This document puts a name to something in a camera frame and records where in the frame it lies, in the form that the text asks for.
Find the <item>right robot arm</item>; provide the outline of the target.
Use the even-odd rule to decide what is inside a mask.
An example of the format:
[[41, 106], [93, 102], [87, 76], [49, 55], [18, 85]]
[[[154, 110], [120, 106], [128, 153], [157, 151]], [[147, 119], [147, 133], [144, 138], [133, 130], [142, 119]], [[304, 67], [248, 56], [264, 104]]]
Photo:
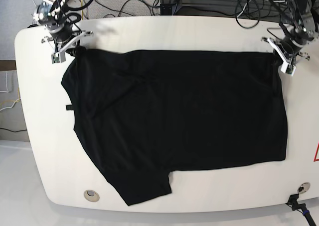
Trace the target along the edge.
[[50, 34], [41, 42], [46, 42], [52, 47], [51, 61], [53, 64], [64, 62], [66, 54], [76, 56], [80, 48], [80, 40], [93, 36], [93, 32], [82, 30], [77, 25], [82, 19], [79, 11], [86, 9], [93, 0], [88, 0], [85, 4], [80, 1], [79, 7], [69, 6], [69, 1], [42, 0], [36, 6], [33, 14], [35, 23], [44, 26]]

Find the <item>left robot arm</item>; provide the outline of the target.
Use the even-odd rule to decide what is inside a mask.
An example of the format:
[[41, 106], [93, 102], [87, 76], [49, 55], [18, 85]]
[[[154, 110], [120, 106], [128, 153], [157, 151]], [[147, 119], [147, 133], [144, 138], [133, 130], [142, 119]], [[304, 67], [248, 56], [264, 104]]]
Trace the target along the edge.
[[285, 37], [279, 40], [279, 49], [284, 52], [285, 57], [293, 63], [300, 50], [312, 42], [319, 33], [319, 14], [315, 10], [316, 0], [285, 0], [289, 13], [279, 8], [274, 0], [268, 0], [289, 24], [292, 30], [279, 22], [279, 26]]

